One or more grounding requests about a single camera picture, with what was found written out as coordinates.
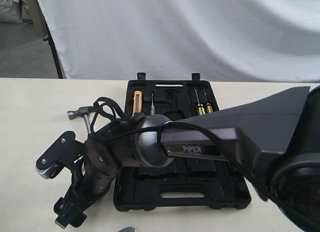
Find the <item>white backdrop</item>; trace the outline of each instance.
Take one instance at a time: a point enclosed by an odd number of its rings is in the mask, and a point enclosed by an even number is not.
[[[320,0],[38,0],[68,78],[320,82]]]

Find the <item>hammer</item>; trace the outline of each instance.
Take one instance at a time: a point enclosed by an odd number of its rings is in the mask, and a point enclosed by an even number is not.
[[[91,134],[89,113],[92,113],[95,111],[96,111],[95,107],[87,106],[87,107],[79,107],[78,110],[75,110],[75,111],[68,111],[67,114],[69,119],[74,119],[76,117],[84,118],[85,128],[89,135]]]

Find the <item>hammer head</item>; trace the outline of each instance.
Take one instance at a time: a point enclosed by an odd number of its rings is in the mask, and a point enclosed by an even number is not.
[[[89,113],[95,112],[95,108],[93,106],[79,107],[75,111],[68,111],[68,118],[74,119],[76,117],[83,117],[84,115],[88,115]]]

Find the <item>black plastic case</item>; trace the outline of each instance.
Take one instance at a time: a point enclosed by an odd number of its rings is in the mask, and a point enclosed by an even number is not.
[[[213,110],[218,105],[208,81],[201,81],[200,74],[192,74],[190,81],[146,80],[145,73],[138,73],[137,80],[128,82],[124,112],[133,112],[136,90],[142,91],[142,111],[150,115],[153,92],[156,113],[165,114],[176,121],[197,114],[197,97],[202,104],[208,102]],[[243,176],[228,162],[204,159],[175,158],[165,168],[123,168],[116,178],[113,202],[117,210],[152,210],[160,206],[199,206],[210,208],[246,208],[251,196]],[[163,197],[163,193],[198,193],[203,197]]]

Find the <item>gray floor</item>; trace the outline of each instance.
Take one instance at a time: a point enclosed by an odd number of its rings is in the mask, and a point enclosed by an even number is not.
[[[58,78],[50,46],[33,25],[0,23],[0,78]]]

